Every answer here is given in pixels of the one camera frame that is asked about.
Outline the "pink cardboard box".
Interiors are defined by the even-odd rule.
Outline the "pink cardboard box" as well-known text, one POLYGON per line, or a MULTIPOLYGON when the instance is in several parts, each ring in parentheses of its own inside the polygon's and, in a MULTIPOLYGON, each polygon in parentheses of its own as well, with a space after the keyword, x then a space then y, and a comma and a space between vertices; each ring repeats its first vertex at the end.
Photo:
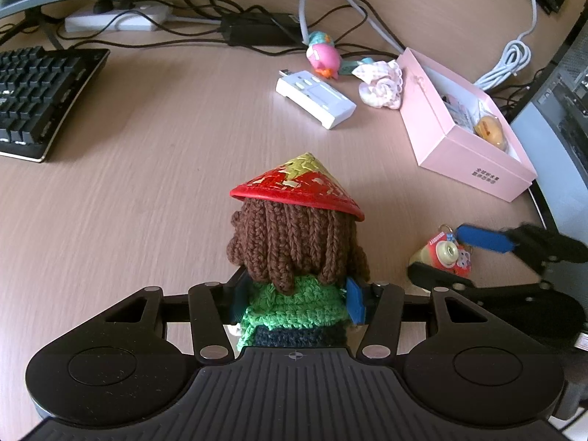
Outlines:
POLYGON ((415 50, 406 49, 398 64, 404 80, 399 112, 418 166, 507 202, 528 190, 535 169, 488 94, 415 50), (500 121, 507 151, 474 132, 484 115, 500 121))

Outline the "pink bird toy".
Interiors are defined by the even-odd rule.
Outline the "pink bird toy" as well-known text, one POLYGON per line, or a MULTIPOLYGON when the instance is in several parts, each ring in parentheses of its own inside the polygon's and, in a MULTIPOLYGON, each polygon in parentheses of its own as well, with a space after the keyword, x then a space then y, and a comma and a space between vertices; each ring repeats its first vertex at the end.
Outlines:
POLYGON ((306 58, 313 70, 323 78, 337 80, 339 77, 342 59, 328 34, 314 31, 309 35, 306 58))

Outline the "white power strip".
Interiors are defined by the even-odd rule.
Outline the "white power strip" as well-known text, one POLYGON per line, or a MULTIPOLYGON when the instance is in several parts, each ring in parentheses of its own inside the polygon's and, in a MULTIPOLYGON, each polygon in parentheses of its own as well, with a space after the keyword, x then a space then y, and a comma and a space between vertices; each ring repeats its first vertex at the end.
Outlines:
POLYGON ((131 10, 113 9, 95 13, 89 4, 69 15, 65 20, 65 31, 70 34, 108 31, 154 31, 157 24, 164 23, 171 9, 161 3, 147 3, 131 10))

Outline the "black power brick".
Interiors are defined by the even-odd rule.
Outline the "black power brick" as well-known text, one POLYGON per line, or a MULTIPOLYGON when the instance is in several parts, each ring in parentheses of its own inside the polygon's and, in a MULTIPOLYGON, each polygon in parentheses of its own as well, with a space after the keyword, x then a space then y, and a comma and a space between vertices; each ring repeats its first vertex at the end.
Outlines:
POLYGON ((229 46, 300 47, 298 18, 289 13, 259 11, 229 14, 221 18, 219 31, 229 46))

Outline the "black keyboard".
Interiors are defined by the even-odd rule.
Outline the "black keyboard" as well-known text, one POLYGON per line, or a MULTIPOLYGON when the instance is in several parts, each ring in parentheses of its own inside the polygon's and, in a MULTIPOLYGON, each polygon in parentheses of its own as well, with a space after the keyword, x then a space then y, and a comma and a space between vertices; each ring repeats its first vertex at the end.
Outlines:
POLYGON ((3 156, 42 162, 90 81, 102 70, 105 49, 1 54, 0 148, 3 156))

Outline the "yellow toy in box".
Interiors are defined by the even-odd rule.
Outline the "yellow toy in box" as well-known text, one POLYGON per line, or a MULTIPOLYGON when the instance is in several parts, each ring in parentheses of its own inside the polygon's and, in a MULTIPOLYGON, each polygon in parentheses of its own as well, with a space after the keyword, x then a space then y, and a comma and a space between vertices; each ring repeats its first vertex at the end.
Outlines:
POLYGON ((507 139, 500 121, 493 115, 484 115, 474 126, 474 132, 502 151, 507 151, 507 139))

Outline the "white power adapter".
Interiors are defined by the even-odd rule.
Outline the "white power adapter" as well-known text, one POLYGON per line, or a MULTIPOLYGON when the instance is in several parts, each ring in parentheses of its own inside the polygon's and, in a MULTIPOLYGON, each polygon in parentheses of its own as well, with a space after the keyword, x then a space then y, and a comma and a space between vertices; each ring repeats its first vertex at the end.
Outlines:
POLYGON ((333 129, 354 114, 357 105, 308 71, 281 70, 275 91, 316 118, 324 129, 333 129))

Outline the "red yellow keychain toy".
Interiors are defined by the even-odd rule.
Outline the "red yellow keychain toy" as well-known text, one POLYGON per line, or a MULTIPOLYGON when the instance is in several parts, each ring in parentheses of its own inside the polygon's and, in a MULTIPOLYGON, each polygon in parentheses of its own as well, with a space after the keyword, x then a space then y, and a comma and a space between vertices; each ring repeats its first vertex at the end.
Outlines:
POLYGON ((444 224, 438 227, 437 235, 410 257, 409 264, 413 263, 422 263, 458 277, 468 278, 472 271, 472 253, 469 248, 458 242, 455 231, 444 224))

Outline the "crochet doll with red hat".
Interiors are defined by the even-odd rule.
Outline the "crochet doll with red hat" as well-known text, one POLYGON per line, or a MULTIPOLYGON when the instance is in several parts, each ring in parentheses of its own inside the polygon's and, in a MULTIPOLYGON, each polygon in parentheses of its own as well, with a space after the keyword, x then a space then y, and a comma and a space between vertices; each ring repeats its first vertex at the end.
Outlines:
POLYGON ((312 153, 234 187, 227 258, 252 280, 239 348, 344 347, 351 318, 347 282, 367 282, 358 243, 365 218, 312 153))

